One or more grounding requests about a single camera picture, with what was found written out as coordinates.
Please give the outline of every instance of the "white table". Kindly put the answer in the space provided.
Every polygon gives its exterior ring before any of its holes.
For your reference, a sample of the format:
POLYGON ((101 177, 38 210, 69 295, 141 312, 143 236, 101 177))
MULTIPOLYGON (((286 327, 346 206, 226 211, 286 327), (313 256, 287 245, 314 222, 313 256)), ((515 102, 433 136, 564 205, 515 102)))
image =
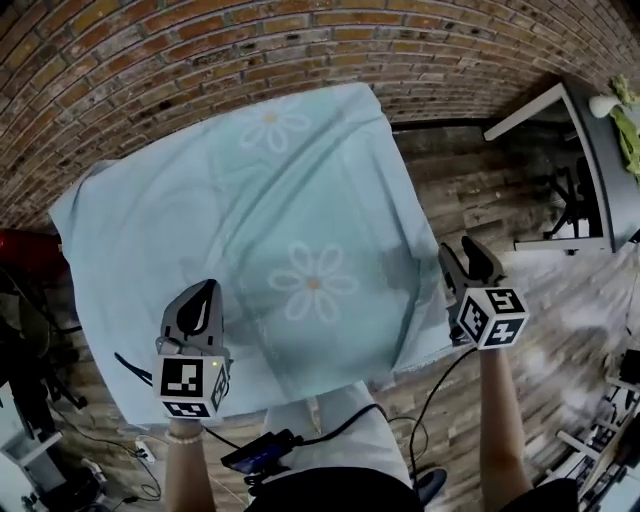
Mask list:
POLYGON ((494 140, 553 103, 562 101, 582 144, 593 179, 602 236, 516 242, 516 251, 611 249, 616 252, 640 229, 640 190, 633 174, 625 169, 617 129, 608 116, 597 119, 589 110, 589 98, 597 94, 593 87, 563 77, 560 83, 484 132, 485 140, 494 140))
POLYGON ((57 432, 42 443, 37 438, 28 438, 9 383, 0 387, 0 400, 0 509, 23 512, 23 497, 38 496, 64 483, 47 455, 47 449, 59 441, 62 434, 57 432))
POLYGON ((582 498, 587 493, 587 491, 589 491, 589 489, 591 489, 598 482, 600 477, 602 477, 602 475, 607 471, 607 468, 613 463, 616 452, 620 445, 620 441, 622 440, 625 431, 627 430, 629 425, 631 425, 633 418, 639 410, 640 401, 636 401, 635 404, 633 404, 629 409, 627 416, 622 422, 622 425, 620 425, 619 427, 601 419, 595 420, 594 424, 605 427, 614 433, 611 440, 607 443, 607 446, 605 446, 601 452, 594 450, 582 441, 576 439, 573 436, 570 436, 564 430, 558 431, 558 439, 564 441, 566 444, 594 461, 593 469, 589 473, 589 476, 586 478, 578 492, 580 498, 582 498))

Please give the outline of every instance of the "light blue cloth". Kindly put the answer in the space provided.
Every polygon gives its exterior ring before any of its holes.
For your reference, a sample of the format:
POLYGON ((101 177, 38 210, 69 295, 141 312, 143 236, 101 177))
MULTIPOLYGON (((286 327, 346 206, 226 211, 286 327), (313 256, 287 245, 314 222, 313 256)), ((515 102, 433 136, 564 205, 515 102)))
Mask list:
POLYGON ((162 406, 162 313, 222 285, 235 360, 222 416, 420 366, 449 346, 437 244, 364 84, 260 103, 165 137, 68 190, 50 214, 91 351, 130 423, 162 406))

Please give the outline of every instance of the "person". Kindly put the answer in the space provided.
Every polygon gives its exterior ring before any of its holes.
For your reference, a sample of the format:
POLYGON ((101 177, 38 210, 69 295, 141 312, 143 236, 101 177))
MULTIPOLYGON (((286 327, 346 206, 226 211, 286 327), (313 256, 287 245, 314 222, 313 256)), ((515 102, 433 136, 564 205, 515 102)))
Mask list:
MULTIPOLYGON (((524 430, 503 349, 481 350, 480 478, 487 511, 578 510, 575 481, 555 480, 534 489, 522 457, 524 430)), ((373 403, 363 382, 317 397, 321 434, 335 430, 373 403)), ((305 402, 270 409, 264 431, 289 429, 318 437, 305 402)), ((171 420, 166 475, 169 512, 213 512, 200 423, 171 420)), ((249 512, 289 510, 423 510, 384 416, 371 410, 326 442, 294 448, 281 459, 290 470, 266 479, 249 512)))

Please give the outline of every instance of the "wrist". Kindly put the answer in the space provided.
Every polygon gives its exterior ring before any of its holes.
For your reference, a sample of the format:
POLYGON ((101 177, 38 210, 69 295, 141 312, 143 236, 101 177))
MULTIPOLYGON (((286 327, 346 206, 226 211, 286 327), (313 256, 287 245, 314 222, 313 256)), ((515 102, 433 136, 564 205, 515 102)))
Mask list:
POLYGON ((481 362, 495 362, 501 359, 508 359, 507 351, 504 348, 478 350, 478 353, 480 354, 481 362))
POLYGON ((169 420, 168 432, 177 438, 194 437, 202 432, 202 424, 199 420, 179 420, 171 418, 169 420))

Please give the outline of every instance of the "red object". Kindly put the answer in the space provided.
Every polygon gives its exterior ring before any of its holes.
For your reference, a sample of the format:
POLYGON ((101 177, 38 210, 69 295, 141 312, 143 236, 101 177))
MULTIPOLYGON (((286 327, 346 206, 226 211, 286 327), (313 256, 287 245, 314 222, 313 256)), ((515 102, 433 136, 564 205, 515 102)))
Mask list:
POLYGON ((0 230, 0 265, 19 269, 42 281, 53 281, 68 268, 60 237, 15 229, 0 230))

